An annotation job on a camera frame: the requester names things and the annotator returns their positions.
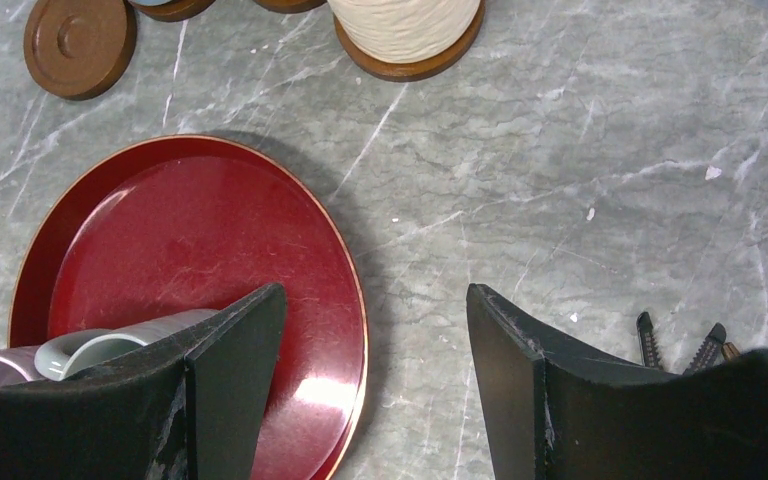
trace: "marble surface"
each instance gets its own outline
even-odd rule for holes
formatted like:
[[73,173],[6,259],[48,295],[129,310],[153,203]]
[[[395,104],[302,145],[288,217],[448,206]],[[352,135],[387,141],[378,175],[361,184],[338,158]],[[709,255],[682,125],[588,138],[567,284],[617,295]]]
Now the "marble surface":
[[373,358],[337,478],[492,478],[469,282],[634,361],[648,308],[674,371],[714,321],[768,345],[766,11],[488,0],[469,53],[404,85],[346,57],[327,6],[218,0],[184,23],[141,18],[122,80],[73,103],[25,70],[31,6],[0,0],[0,347],[24,250],[82,172],[220,130],[298,174],[357,259]]

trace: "wooden coaster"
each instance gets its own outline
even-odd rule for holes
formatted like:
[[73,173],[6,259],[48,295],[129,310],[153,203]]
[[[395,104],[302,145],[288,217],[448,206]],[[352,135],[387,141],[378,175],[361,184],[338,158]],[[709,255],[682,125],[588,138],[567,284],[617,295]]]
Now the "wooden coaster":
[[254,2],[278,13],[301,13],[325,4],[325,0],[254,0]]
[[363,50],[358,48],[357,45],[349,39],[349,35],[343,29],[343,26],[336,16],[334,17],[334,28],[337,30],[337,39],[340,40],[343,49],[349,54],[349,57],[351,57],[351,59],[367,73],[391,82],[415,82],[433,77],[451,67],[455,62],[460,60],[467,50],[469,50],[469,47],[472,46],[472,42],[475,41],[475,37],[478,36],[479,30],[481,30],[481,22],[484,20],[484,2],[485,0],[481,0],[481,4],[478,6],[478,11],[475,12],[475,18],[473,18],[472,23],[469,24],[466,32],[461,35],[461,38],[459,38],[457,42],[443,52],[420,62],[382,62],[377,58],[369,56]]
[[215,0],[175,0],[156,7],[131,3],[137,10],[159,22],[180,22],[207,10]]
[[86,100],[119,80],[136,44],[136,16],[122,0],[39,0],[25,25],[25,64],[46,91]]

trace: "tray rim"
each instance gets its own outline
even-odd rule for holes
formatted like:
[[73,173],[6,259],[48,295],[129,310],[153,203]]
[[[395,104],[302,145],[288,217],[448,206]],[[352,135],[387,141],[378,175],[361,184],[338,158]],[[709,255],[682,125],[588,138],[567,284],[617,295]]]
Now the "tray rim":
[[[299,180],[299,178],[296,177],[292,172],[290,172],[284,166],[282,166],[281,164],[273,160],[270,156],[266,155],[265,153],[253,147],[242,144],[240,142],[235,142],[233,140],[228,140],[226,138],[218,137],[215,135],[206,135],[206,134],[163,135],[159,137],[153,137],[146,140],[142,140],[142,141],[133,143],[131,145],[128,145],[127,147],[121,148],[116,152],[108,155],[103,160],[96,163],[95,165],[90,167],[89,170],[87,170],[82,175],[80,175],[74,182],[72,182],[69,185],[68,188],[66,188],[66,190],[57,198],[57,200],[48,209],[48,212],[46,212],[45,217],[43,218],[42,222],[40,222],[39,227],[34,232],[34,235],[31,238],[30,243],[25,249],[25,254],[22,256],[22,262],[19,265],[19,272],[18,272],[18,275],[16,276],[16,281],[13,284],[13,295],[11,296],[10,309],[8,310],[8,317],[7,317],[8,347],[13,346],[11,345],[12,344],[11,329],[13,327],[13,311],[16,303],[16,293],[19,289],[19,284],[22,283],[23,273],[25,272],[25,265],[28,261],[28,258],[30,256],[31,250],[33,249],[33,246],[36,244],[38,240],[40,240],[39,235],[42,232],[43,227],[49,221],[52,220],[52,215],[57,210],[57,207],[64,201],[67,195],[75,187],[78,186],[78,184],[88,179],[88,177],[91,177],[99,167],[101,167],[102,165],[106,164],[109,161],[112,161],[113,159],[122,155],[123,153],[136,148],[141,148],[149,144],[162,143],[162,142],[168,142],[168,141],[180,141],[180,140],[199,140],[199,141],[224,143],[228,146],[239,148],[249,153],[252,153],[257,157],[260,157],[262,160],[266,161],[267,163],[271,164],[273,167],[277,168],[282,174],[286,175],[290,180],[295,182],[295,184],[308,196],[308,198],[317,206],[317,208],[319,208],[320,212],[322,212],[322,215],[325,217],[326,220],[328,220],[328,224],[331,226],[331,230],[334,232],[335,236],[337,237],[337,240],[339,240],[340,246],[343,249],[343,253],[346,255],[346,260],[348,261],[349,267],[351,268],[352,277],[355,283],[355,288],[357,289],[358,301],[360,302],[360,314],[361,314],[360,316],[361,316],[361,324],[363,327],[363,362],[362,362],[363,365],[361,367],[360,381],[358,382],[358,386],[357,386],[355,403],[352,405],[352,413],[351,415],[349,415],[346,427],[343,429],[343,434],[340,435],[340,438],[337,440],[337,445],[335,445],[334,447],[334,450],[340,449],[340,453],[335,459],[334,465],[331,466],[330,471],[324,477],[325,480],[328,480],[331,477],[333,477],[334,474],[337,472],[337,469],[339,468],[340,464],[343,461],[343,458],[346,455],[346,452],[348,451],[349,445],[351,444],[352,438],[354,437],[354,433],[357,430],[361,411],[363,410],[364,401],[366,399],[367,376],[369,374],[369,320],[367,317],[366,302],[364,299],[363,288],[361,287],[360,277],[358,277],[358,273],[357,273],[357,266],[355,265],[355,261],[354,261],[354,258],[352,257],[351,251],[349,251],[349,248],[346,245],[346,241],[343,238],[343,235],[340,233],[339,228],[337,228],[337,225],[334,223],[334,219],[328,213],[328,210],[325,208],[322,202],[316,197],[316,195],[313,194],[313,192],[310,191],[307,185],[305,185],[301,180]],[[165,163],[165,161],[158,162],[154,166],[161,165],[162,163]],[[316,473],[319,473],[324,467],[327,467],[325,463],[323,463],[318,467]]]

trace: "gold rim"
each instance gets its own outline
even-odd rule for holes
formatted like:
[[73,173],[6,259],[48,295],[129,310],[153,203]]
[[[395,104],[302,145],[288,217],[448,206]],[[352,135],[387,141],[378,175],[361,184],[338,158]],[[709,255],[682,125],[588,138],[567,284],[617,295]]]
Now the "gold rim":
[[355,398],[355,403],[352,406],[352,414],[349,416],[348,425],[346,425],[346,428],[343,429],[343,433],[346,432],[346,430],[348,429],[348,436],[346,437],[346,441],[344,442],[342,447],[339,447],[339,446],[337,447],[337,448],[340,448],[340,454],[337,456],[337,460],[335,460],[334,466],[331,467],[331,471],[328,472],[328,475],[325,477],[325,479],[328,480],[334,476],[334,474],[337,471],[337,468],[340,466],[340,463],[343,461],[343,457],[346,455],[346,451],[348,450],[349,444],[351,444],[352,437],[354,436],[355,430],[357,429],[358,420],[360,419],[360,413],[361,413],[361,410],[363,409],[363,402],[366,399],[366,383],[367,383],[367,374],[369,372],[369,326],[368,326],[368,320],[366,317],[366,302],[364,301],[364,297],[363,297],[363,289],[361,288],[361,285],[360,285],[360,278],[358,277],[358,274],[357,274],[357,267],[355,267],[355,261],[352,258],[352,254],[349,251],[348,246],[346,245],[346,241],[343,239],[343,235],[340,233],[340,230],[337,228],[337,225],[334,223],[334,219],[331,218],[331,215],[328,214],[328,211],[325,209],[325,206],[322,205],[322,202],[320,202],[319,199],[316,198],[316,195],[314,195],[313,192],[311,192],[310,189],[307,188],[307,185],[302,183],[301,180],[299,180],[298,177],[293,175],[292,172],[284,168],[284,166],[280,165],[278,162],[270,158],[268,155],[258,150],[255,150],[254,148],[249,147],[248,145],[243,145],[242,143],[239,143],[239,142],[235,142],[232,140],[228,140],[225,138],[216,137],[212,135],[189,134],[189,135],[164,135],[161,137],[154,137],[148,140],[142,140],[140,142],[134,143],[125,148],[117,150],[112,155],[108,155],[107,158],[95,164],[95,166],[93,166],[92,168],[84,172],[83,175],[81,175],[80,177],[78,177],[77,180],[72,182],[72,184],[69,185],[69,188],[67,188],[66,191],[63,192],[63,194],[61,194],[60,197],[57,198],[57,201],[54,202],[54,205],[49,209],[48,213],[45,215],[45,218],[43,219],[42,223],[40,223],[40,226],[37,229],[36,233],[34,233],[34,236],[31,239],[31,243],[28,246],[27,251],[25,252],[24,258],[22,259],[22,264],[19,267],[19,275],[16,278],[16,283],[13,288],[13,299],[10,304],[10,315],[7,321],[8,346],[10,346],[10,330],[13,325],[13,307],[16,302],[16,291],[18,290],[19,282],[22,281],[22,272],[25,270],[25,263],[28,261],[28,255],[31,253],[31,248],[34,246],[34,244],[36,244],[37,237],[42,231],[43,225],[45,225],[48,222],[49,218],[51,217],[51,214],[54,212],[54,210],[57,209],[57,207],[63,201],[63,198],[70,191],[72,191],[72,189],[75,188],[75,186],[78,185],[83,179],[91,175],[98,167],[100,167],[101,165],[104,165],[111,159],[121,155],[124,152],[132,150],[134,148],[138,148],[150,143],[168,141],[171,139],[192,139],[192,140],[208,140],[208,141],[214,141],[214,142],[221,142],[221,143],[225,143],[233,147],[241,148],[248,152],[254,153],[260,158],[266,160],[267,162],[272,164],[274,167],[276,167],[278,170],[280,170],[282,173],[287,175],[290,179],[292,179],[296,183],[296,185],[298,185],[305,192],[305,194],[307,194],[307,196],[316,204],[316,206],[319,208],[319,210],[328,220],[328,224],[331,225],[331,230],[334,231],[334,233],[337,236],[337,239],[340,241],[340,246],[343,248],[343,252],[346,255],[346,260],[349,261],[349,266],[352,269],[352,277],[354,278],[355,288],[357,288],[358,299],[360,300],[360,312],[361,312],[361,318],[363,320],[362,321],[363,323],[363,368],[361,370],[360,382],[358,383],[357,397]]

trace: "red tray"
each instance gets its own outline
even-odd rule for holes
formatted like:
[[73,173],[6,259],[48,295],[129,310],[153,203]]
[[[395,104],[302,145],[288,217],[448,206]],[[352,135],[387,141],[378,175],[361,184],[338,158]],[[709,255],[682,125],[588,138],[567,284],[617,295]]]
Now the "red tray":
[[288,312],[251,478],[330,478],[363,404],[363,294],[322,204],[251,148],[157,138],[81,177],[25,258],[10,346],[220,309],[268,282],[284,285]]

